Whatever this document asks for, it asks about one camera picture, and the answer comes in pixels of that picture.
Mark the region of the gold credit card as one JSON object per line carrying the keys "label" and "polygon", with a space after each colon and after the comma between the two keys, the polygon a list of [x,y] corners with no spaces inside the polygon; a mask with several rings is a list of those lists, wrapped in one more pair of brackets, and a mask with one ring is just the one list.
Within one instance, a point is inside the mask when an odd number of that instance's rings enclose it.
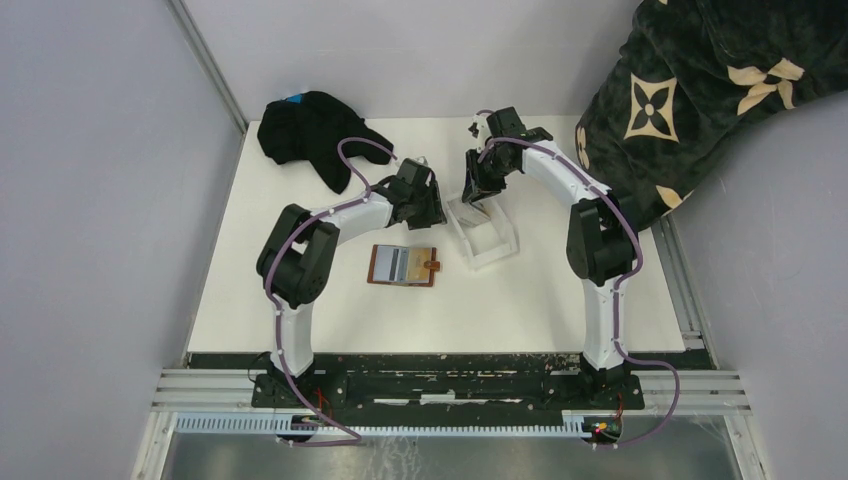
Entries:
{"label": "gold credit card", "polygon": [[430,269],[426,263],[431,260],[429,248],[412,248],[408,250],[406,281],[409,283],[428,283]]}

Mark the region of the brown leather card holder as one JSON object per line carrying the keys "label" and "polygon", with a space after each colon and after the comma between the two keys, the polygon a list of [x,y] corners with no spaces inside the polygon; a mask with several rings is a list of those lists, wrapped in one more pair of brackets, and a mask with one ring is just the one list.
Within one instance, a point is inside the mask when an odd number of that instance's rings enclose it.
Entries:
{"label": "brown leather card holder", "polygon": [[369,284],[432,287],[441,271],[435,247],[407,247],[376,244],[372,248],[367,282]]}

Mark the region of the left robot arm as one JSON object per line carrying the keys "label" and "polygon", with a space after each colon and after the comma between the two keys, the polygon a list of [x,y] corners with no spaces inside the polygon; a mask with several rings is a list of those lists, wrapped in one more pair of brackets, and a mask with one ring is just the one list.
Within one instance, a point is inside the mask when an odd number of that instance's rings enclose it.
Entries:
{"label": "left robot arm", "polygon": [[408,229],[444,224],[439,186],[423,157],[405,159],[398,171],[347,202],[324,210],[286,206],[256,263],[275,308],[274,367],[285,371],[276,392],[291,406],[307,404],[315,391],[305,373],[314,361],[314,302],[329,280],[339,245],[372,231],[404,223]]}

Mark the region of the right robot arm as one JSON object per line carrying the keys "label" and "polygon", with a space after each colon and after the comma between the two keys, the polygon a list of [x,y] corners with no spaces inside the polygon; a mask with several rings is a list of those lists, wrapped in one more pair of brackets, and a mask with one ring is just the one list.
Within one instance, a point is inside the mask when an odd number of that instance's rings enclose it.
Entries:
{"label": "right robot arm", "polygon": [[629,278],[644,263],[631,225],[635,204],[569,159],[547,130],[526,127],[512,107],[477,112],[469,131],[477,146],[466,153],[462,203],[500,194],[507,177],[519,172],[569,210],[565,255],[583,282],[586,319],[577,392],[585,405],[602,408],[628,375],[621,303]]}

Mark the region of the stack of white cards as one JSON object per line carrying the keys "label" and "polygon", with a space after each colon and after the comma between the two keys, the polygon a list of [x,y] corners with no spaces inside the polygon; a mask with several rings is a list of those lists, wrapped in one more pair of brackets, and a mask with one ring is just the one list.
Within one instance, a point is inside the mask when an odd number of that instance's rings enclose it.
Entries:
{"label": "stack of white cards", "polygon": [[461,222],[469,227],[476,227],[491,221],[486,210],[474,203],[461,203],[463,212],[460,214]]}

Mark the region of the clear acrylic card box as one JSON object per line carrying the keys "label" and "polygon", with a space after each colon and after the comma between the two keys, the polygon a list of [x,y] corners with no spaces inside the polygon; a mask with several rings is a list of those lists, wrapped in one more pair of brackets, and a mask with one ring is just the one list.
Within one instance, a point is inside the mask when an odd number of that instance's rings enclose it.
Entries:
{"label": "clear acrylic card box", "polygon": [[459,195],[449,197],[445,201],[445,213],[470,270],[480,270],[519,252],[515,228],[494,198],[474,203],[482,206],[491,217],[490,222],[476,227],[461,222],[461,203]]}

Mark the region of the black cloth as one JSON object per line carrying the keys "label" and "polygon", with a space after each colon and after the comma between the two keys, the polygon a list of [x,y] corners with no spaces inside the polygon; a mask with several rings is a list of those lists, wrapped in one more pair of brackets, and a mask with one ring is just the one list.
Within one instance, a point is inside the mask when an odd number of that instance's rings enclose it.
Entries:
{"label": "black cloth", "polygon": [[366,141],[345,144],[342,151],[346,156],[360,156],[376,165],[390,163],[392,142],[368,127],[347,104],[322,91],[269,103],[257,131],[257,140],[267,157],[278,165],[310,163],[336,194],[343,193],[351,179],[351,171],[337,151],[339,142],[350,137]]}

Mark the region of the black patterned blanket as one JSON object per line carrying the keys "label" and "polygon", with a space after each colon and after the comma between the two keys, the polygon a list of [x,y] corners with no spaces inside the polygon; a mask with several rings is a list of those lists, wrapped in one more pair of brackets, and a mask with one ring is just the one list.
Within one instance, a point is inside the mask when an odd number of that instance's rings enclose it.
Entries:
{"label": "black patterned blanket", "polygon": [[847,88],[843,1],[644,1],[575,130],[636,230],[680,206],[747,128]]}

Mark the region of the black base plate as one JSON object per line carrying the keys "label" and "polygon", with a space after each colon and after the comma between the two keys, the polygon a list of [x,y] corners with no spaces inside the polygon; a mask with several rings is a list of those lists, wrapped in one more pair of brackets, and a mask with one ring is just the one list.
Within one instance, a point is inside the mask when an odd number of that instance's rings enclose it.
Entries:
{"label": "black base plate", "polygon": [[287,379],[264,353],[194,353],[187,366],[240,381],[241,405],[290,412],[298,430],[357,427],[541,427],[587,414],[662,416],[702,405],[720,392],[704,359],[639,355],[623,382],[593,387],[570,354],[319,354]]}

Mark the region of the aluminium rail frame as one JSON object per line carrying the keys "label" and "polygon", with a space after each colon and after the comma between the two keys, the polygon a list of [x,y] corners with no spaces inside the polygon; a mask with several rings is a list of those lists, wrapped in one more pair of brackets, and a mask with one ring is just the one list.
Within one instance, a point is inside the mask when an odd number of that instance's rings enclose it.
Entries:
{"label": "aluminium rail frame", "polygon": [[765,479],[740,375],[722,367],[674,225],[646,245],[685,348],[590,395],[575,353],[321,354],[304,408],[264,353],[161,373],[135,479]]}

